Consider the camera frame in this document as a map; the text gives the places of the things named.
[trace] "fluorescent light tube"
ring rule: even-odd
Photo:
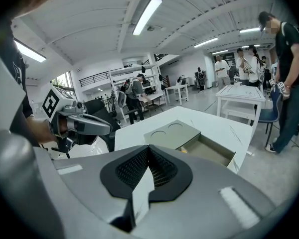
[[[247,45],[247,46],[241,46],[242,48],[248,48],[249,47],[249,45]]]
[[[228,50],[222,50],[222,51],[218,51],[218,52],[214,52],[214,53],[211,53],[212,55],[216,55],[216,54],[219,54],[219,53],[223,53],[223,52],[227,52]]]
[[[218,38],[216,37],[216,38],[214,38],[214,39],[211,39],[211,40],[202,42],[202,43],[200,43],[200,44],[197,44],[197,45],[194,46],[194,48],[198,48],[198,47],[200,47],[200,46],[202,46],[202,45],[204,45],[204,44],[207,44],[207,43],[210,43],[210,42],[213,42],[213,41],[217,41],[217,40],[218,40]]]
[[[260,31],[259,27],[240,30],[240,33],[242,34],[242,33],[255,32],[255,31]]]
[[[150,0],[148,5],[146,6],[144,12],[142,13],[134,31],[133,35],[140,35],[141,31],[145,27],[146,23],[159,7],[159,5],[163,2],[162,0]]]
[[[19,51],[23,54],[28,56],[29,58],[35,59],[36,61],[39,61],[40,63],[46,60],[46,57],[42,56],[41,54],[37,53],[35,50],[27,47],[25,44],[20,42],[19,40],[14,40],[16,43],[16,46],[18,47]]]

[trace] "desk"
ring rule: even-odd
[[[251,126],[179,106],[117,130],[115,150],[144,145],[146,144],[144,134],[175,120],[195,127],[206,137],[236,152],[227,167],[234,173],[238,173],[251,140]]]
[[[174,90],[175,100],[176,100],[176,91],[175,90],[178,90],[179,103],[180,103],[180,105],[182,105],[181,94],[180,94],[180,89],[182,89],[182,88],[185,88],[186,98],[187,98],[186,101],[188,102],[188,87],[187,87],[187,84],[184,84],[184,85],[171,86],[171,87],[168,87],[168,88],[165,89],[167,100],[168,100],[169,103],[170,103],[170,100],[169,100],[168,90]]]
[[[161,109],[161,111],[163,112],[163,109],[160,107],[160,98],[164,96],[164,93],[157,93],[157,94],[151,94],[151,95],[147,95],[147,97],[151,100],[154,101],[155,99],[158,99],[158,107]],[[144,97],[140,97],[140,101],[143,102],[144,104],[147,105],[148,107],[148,111],[149,111],[149,115],[151,116],[150,113],[150,106],[148,104],[148,100]]]
[[[265,103],[266,99],[264,95],[260,92],[257,87],[248,86],[225,86],[222,90],[216,93],[218,98],[217,103],[217,116],[220,116],[221,112],[221,101],[227,100],[224,107],[228,108],[234,116],[247,118],[249,120],[254,120],[252,136],[255,133],[260,111],[262,105]],[[256,114],[253,110],[253,105],[257,105]]]

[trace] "white shirt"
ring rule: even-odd
[[[216,70],[219,70],[220,68],[224,68],[223,70],[217,72],[217,77],[218,78],[225,78],[228,76],[227,74],[227,71],[230,70],[227,62],[225,60],[220,60],[220,61],[217,61],[216,64],[215,64],[215,71]]]
[[[237,66],[238,66],[238,69],[239,69],[239,79],[240,80],[248,80],[248,74],[246,74],[244,72],[244,67],[241,68],[240,65],[241,65],[241,62],[242,62],[242,58],[238,58],[237,59]]]
[[[260,66],[258,63],[257,63],[257,58],[256,57],[253,57],[251,59],[251,63],[250,63],[250,66],[251,66],[251,71],[253,73],[250,73],[249,74],[249,81],[250,82],[256,82],[258,81],[258,67]]]

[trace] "circular cutout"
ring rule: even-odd
[[[169,130],[181,130],[183,128],[182,124],[174,123],[168,126]]]
[[[151,134],[151,138],[153,138],[153,137],[164,137],[165,135],[166,135],[166,133],[164,131],[156,131],[156,132]]]

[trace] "robotic arm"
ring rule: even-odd
[[[108,122],[86,114],[84,104],[73,99],[63,89],[52,86],[43,105],[50,122],[52,134],[58,138],[58,151],[67,153],[75,144],[80,144],[80,135],[107,135],[112,131]],[[68,130],[60,132],[60,120],[67,120]]]

